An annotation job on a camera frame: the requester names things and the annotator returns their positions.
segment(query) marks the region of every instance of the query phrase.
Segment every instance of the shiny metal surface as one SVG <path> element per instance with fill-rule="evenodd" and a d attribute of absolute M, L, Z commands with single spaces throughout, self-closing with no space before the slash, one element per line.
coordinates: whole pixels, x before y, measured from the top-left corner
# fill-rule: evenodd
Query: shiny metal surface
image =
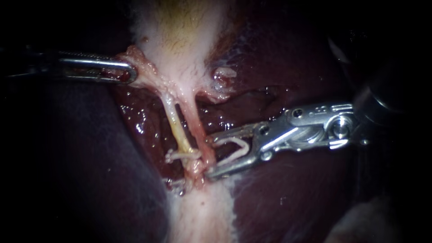
<path fill-rule="evenodd" d="M 351 103 L 320 103 L 285 110 L 272 122 L 248 124 L 212 134 L 210 142 L 228 137 L 252 137 L 249 153 L 233 162 L 209 168 L 210 180 L 226 178 L 269 161 L 275 153 L 303 151 L 317 147 L 339 149 L 350 143 L 350 134 L 357 126 Z"/>
<path fill-rule="evenodd" d="M 62 79 L 127 85 L 135 81 L 138 76 L 137 71 L 129 63 L 110 57 L 72 52 L 60 52 L 60 54 L 58 67 Z M 121 75 L 109 76 L 104 72 L 118 72 Z"/>
<path fill-rule="evenodd" d="M 8 80 L 41 77 L 46 80 L 127 85 L 138 76 L 129 63 L 97 54 L 52 50 L 38 52 L 27 47 L 21 51 L 2 51 L 1 57 L 19 60 L 13 70 L 6 72 Z"/>

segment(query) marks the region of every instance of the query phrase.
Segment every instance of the forceps jaw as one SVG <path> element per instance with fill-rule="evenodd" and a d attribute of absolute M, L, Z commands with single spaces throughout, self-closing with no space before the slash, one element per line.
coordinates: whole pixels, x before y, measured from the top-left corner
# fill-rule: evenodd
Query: forceps jaw
<path fill-rule="evenodd" d="M 109 56 L 46 50 L 38 52 L 26 46 L 24 50 L 3 50 L 2 59 L 13 61 L 6 70 L 7 80 L 44 78 L 47 80 L 85 81 L 127 85 L 138 76 L 130 63 Z"/>
<path fill-rule="evenodd" d="M 95 54 L 59 52 L 55 63 L 56 77 L 72 81 L 127 85 L 138 76 L 127 62 Z"/>

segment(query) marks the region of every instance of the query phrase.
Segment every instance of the surgical clip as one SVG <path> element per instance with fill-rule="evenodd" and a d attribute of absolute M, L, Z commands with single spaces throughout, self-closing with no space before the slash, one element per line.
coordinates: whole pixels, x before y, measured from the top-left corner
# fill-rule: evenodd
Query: surgical clip
<path fill-rule="evenodd" d="M 262 164 L 284 150 L 303 151 L 317 147 L 338 149 L 349 144 L 357 126 L 351 103 L 321 103 L 286 109 L 274 121 L 247 124 L 208 136 L 213 143 L 235 137 L 252 137 L 243 157 L 210 167 L 205 176 L 219 180 Z"/>

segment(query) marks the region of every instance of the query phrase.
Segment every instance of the metal clamp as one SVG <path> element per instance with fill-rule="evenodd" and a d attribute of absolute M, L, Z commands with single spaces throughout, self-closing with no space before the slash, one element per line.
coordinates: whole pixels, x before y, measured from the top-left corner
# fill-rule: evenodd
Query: metal clamp
<path fill-rule="evenodd" d="M 275 153 L 284 150 L 342 148 L 349 144 L 356 126 L 351 103 L 321 103 L 288 109 L 272 122 L 247 124 L 209 136 L 212 141 L 230 136 L 252 137 L 252 145 L 245 156 L 211 167 L 205 175 L 211 180 L 225 178 L 271 160 Z"/>

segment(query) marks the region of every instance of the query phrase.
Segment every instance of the dark background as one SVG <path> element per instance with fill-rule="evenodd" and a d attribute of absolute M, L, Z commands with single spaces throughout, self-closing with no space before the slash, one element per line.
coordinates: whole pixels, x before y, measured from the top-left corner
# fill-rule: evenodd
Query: dark background
<path fill-rule="evenodd" d="M 294 1 L 292 4 L 322 32 L 334 38 L 366 76 L 389 56 L 400 55 L 409 48 L 411 12 L 406 6 L 377 1 Z M 129 10 L 121 1 L 8 1 L 1 11 L 0 47 L 4 49 L 32 45 L 114 55 L 124 51 L 131 42 Z M 13 63 L 2 63 L 2 70 L 10 65 Z M 73 198 L 67 196 L 79 195 L 79 191 L 71 193 L 60 188 L 55 183 L 52 166 L 42 159 L 55 157 L 55 151 L 41 146 L 52 125 L 46 122 L 52 115 L 43 109 L 44 101 L 38 96 L 42 85 L 11 84 L 2 80 L 2 88 L 3 142 L 6 143 L 2 201 L 6 229 L 16 239 L 97 242 L 97 229 L 86 218 L 85 207 L 72 206 Z M 395 147 L 385 153 L 396 154 Z M 399 218 L 407 217 L 402 198 L 411 198 L 406 179 L 410 171 L 397 164 L 388 175 L 389 190 L 400 198 L 397 200 Z"/>

